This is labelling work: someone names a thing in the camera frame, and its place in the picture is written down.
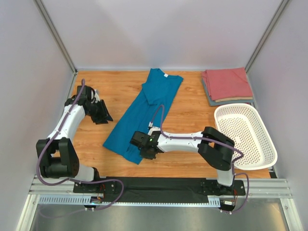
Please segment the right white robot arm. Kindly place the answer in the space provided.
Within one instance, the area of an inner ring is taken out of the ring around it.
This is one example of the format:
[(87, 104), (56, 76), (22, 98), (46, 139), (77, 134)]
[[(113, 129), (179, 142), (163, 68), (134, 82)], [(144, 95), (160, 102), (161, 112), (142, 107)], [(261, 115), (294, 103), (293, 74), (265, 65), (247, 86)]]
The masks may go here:
[(234, 192), (231, 162), (235, 143), (213, 127), (182, 134), (163, 132), (161, 128), (152, 127), (148, 133), (135, 131), (130, 144), (136, 146), (140, 156), (146, 159), (155, 159), (157, 153), (172, 151), (198, 153), (217, 171), (217, 183), (210, 187), (211, 192), (216, 195)]

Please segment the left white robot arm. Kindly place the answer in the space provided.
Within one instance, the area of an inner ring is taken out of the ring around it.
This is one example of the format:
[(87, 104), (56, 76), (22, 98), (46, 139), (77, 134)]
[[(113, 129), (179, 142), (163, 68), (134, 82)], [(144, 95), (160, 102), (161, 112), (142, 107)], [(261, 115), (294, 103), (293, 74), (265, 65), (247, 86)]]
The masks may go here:
[(36, 143), (36, 175), (44, 185), (55, 186), (66, 181), (77, 185), (101, 183), (98, 170), (82, 165), (73, 146), (77, 128), (86, 116), (96, 125), (113, 121), (97, 90), (82, 84), (77, 87), (77, 93), (66, 100), (55, 129)]

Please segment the blue t shirt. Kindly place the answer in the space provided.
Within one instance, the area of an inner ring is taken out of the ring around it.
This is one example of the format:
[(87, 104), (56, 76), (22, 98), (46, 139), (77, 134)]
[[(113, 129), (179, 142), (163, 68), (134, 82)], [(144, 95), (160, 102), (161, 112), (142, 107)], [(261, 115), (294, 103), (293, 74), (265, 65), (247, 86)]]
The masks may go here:
[(162, 110), (159, 110), (158, 115), (155, 112), (163, 105), (163, 118), (166, 118), (182, 82), (181, 76), (166, 74), (159, 68), (151, 69), (140, 93), (116, 124), (103, 147), (138, 165), (142, 161), (140, 151), (130, 144), (134, 132), (147, 133), (151, 120), (154, 126), (160, 125)]

